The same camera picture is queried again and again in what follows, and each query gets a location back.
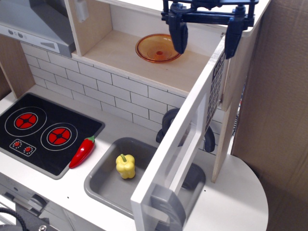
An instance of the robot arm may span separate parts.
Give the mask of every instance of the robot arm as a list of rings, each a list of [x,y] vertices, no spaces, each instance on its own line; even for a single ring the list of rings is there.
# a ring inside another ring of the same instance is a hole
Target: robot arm
[[[187,9],[183,4],[190,3]],[[175,50],[183,54],[188,40],[188,28],[186,23],[203,23],[228,25],[225,42],[226,59],[234,56],[240,42],[242,31],[254,25],[254,10],[258,0],[163,0],[164,11],[162,20],[169,25],[169,31]],[[237,5],[231,13],[198,11],[199,7],[211,10],[223,5]],[[244,5],[249,5],[248,14]]]

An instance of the orange glass bowl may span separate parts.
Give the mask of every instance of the orange glass bowl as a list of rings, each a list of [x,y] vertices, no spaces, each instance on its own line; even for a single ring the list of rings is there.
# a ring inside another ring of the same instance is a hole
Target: orange glass bowl
[[[136,44],[136,53],[151,63],[170,62],[180,57],[173,48],[171,36],[165,34],[143,37]]]

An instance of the white subway tile backsplash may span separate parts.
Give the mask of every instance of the white subway tile backsplash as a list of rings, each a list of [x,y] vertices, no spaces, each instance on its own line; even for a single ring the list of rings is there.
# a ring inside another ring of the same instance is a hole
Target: white subway tile backsplash
[[[98,68],[89,66],[89,65],[85,65],[82,63],[78,63],[79,64],[79,69],[80,69],[80,73],[84,74],[86,76],[90,76],[92,78],[95,78],[97,80],[100,80],[102,82],[105,83],[109,83],[112,84],[112,80],[111,80],[111,74],[109,72],[100,70]]]
[[[213,120],[222,123],[224,115],[225,115],[224,111],[222,111],[220,109],[216,109],[216,111],[213,115]]]
[[[176,108],[176,107],[167,105],[167,111],[169,111],[169,110],[171,110],[171,109],[174,109],[174,108]]]
[[[140,117],[140,116],[135,115],[135,114],[133,114],[133,122],[135,124],[139,124],[143,127],[146,127],[148,129],[151,129],[151,130],[156,131],[156,132],[158,132],[162,128],[161,124],[156,123],[156,122],[151,121],[151,120],[148,120],[148,119],[145,119],[145,118]]]
[[[185,101],[184,97],[165,92],[149,86],[149,98],[180,108]]]
[[[127,112],[127,111],[122,110],[118,107],[113,107],[113,106],[106,104],[106,103],[103,103],[103,102],[101,102],[101,104],[102,104],[103,111],[106,111],[106,112],[113,114],[115,116],[118,116],[120,118],[126,119],[130,122],[133,122],[133,114],[131,112]]]
[[[178,91],[178,90],[173,90],[173,89],[168,89],[168,92],[174,95],[178,95],[180,97],[184,97],[186,98],[188,96],[187,92],[182,92],[182,91]]]
[[[22,47],[37,85],[156,132],[162,128],[164,114],[180,108],[188,95],[121,71],[110,73],[108,67],[79,57],[69,59],[24,43]],[[216,144],[223,117],[224,112],[217,109],[210,124]],[[199,149],[204,149],[204,143],[203,137]]]
[[[33,57],[31,55],[28,55],[28,54],[25,54],[25,57],[26,57],[29,65],[39,68],[38,59],[36,57]]]
[[[149,116],[150,116],[150,120],[156,123],[162,124],[164,114],[160,114],[158,112],[150,110]]]
[[[41,87],[47,88],[46,83],[45,83],[45,80],[43,80],[42,78],[33,76],[33,79],[34,79],[34,81],[35,81],[35,84],[37,84],[37,85],[39,85],[39,86],[41,86]]]
[[[85,93],[87,96],[90,96],[94,99],[97,99],[99,101],[102,101],[104,103],[110,104],[115,106],[115,98],[112,95],[108,95],[106,93],[100,92],[98,90],[94,90],[92,88],[89,88],[87,86],[84,87],[85,88]]]
[[[145,107],[141,107],[139,105],[127,102],[127,101],[119,99],[119,98],[116,98],[115,102],[116,102],[115,103],[116,107],[119,107],[119,108],[121,108],[125,111],[128,111],[128,112],[132,112],[132,113],[137,114],[139,116],[142,116],[144,118],[147,118],[147,119],[149,118],[149,109],[147,109]]]
[[[92,107],[96,107],[100,110],[102,109],[101,102],[99,100],[95,100],[95,99],[93,99],[89,96],[80,94],[80,93],[75,92],[75,91],[72,91],[72,93],[73,93],[74,100],[86,103],[86,104],[88,104]]]
[[[219,123],[215,120],[212,120],[211,123],[210,123],[210,126],[211,126],[214,133],[220,134],[220,130],[221,130],[221,127],[222,127],[221,123]]]
[[[96,89],[96,90],[98,89],[96,79],[93,79],[91,77],[82,75],[80,73],[77,73],[77,72],[74,72],[74,71],[71,71],[71,70],[66,70],[66,72],[67,72],[68,79],[70,79],[74,82],[80,83],[82,85],[88,86],[90,88],[93,88],[93,89]]]
[[[167,104],[161,103],[156,100],[149,99],[147,97],[135,94],[133,92],[130,95],[131,95],[131,102],[134,104],[149,108],[153,111],[156,111],[162,114],[167,112]]]
[[[65,95],[69,98],[73,98],[72,91],[70,89],[64,88],[60,85],[57,85],[57,84],[54,84],[54,83],[51,83],[51,82],[48,82],[48,81],[46,81],[46,86],[49,90],[57,92],[61,95]]]
[[[43,78],[43,79],[48,80],[49,82],[52,82],[52,83],[57,83],[56,78],[54,77],[54,74],[47,72],[47,71],[44,71],[44,70],[39,69],[39,68],[34,67],[34,66],[29,66],[29,67],[30,67],[31,73],[34,76]]]
[[[113,95],[122,100],[130,101],[130,93],[128,90],[124,90],[122,88],[118,88],[116,86],[110,85],[108,83],[104,83],[101,81],[97,81],[98,90],[101,92],[105,92],[109,95]]]
[[[34,46],[31,46],[31,45],[26,44],[26,43],[21,42],[20,44],[21,44],[25,54],[28,54],[28,55],[34,56],[38,59],[42,59],[42,60],[49,62],[49,57],[48,57],[47,51],[42,50],[42,49],[37,48],[37,47],[34,47]]]
[[[75,60],[60,56],[55,53],[48,52],[48,56],[50,58],[50,62],[56,64],[58,66],[67,68],[72,71],[79,72],[78,63]]]
[[[62,87],[68,88],[70,90],[77,91],[81,94],[85,94],[85,90],[83,89],[83,85],[80,83],[76,83],[67,78],[63,78],[61,76],[56,76],[57,84]]]
[[[60,67],[58,65],[46,62],[46,61],[41,60],[41,59],[38,60],[38,63],[39,63],[39,66],[40,66],[41,69],[48,71],[48,72],[51,72],[51,73],[54,73],[55,75],[67,78],[67,74],[66,74],[64,67]]]
[[[123,88],[139,95],[148,96],[148,86],[142,83],[138,83],[121,76],[112,74],[112,83],[113,85]]]

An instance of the range hood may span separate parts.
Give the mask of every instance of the range hood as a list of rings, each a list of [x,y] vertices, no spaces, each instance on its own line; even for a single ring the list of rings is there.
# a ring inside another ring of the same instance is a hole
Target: range hood
[[[76,49],[68,18],[44,0],[0,0],[0,34],[66,57]]]

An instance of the red chili pepper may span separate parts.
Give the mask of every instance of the red chili pepper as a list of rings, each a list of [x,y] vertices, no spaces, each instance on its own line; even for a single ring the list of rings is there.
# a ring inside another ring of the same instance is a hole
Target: red chili pepper
[[[74,155],[71,163],[69,164],[69,168],[75,168],[80,165],[92,152],[94,148],[94,136],[85,138],[84,141],[81,143],[78,151]]]

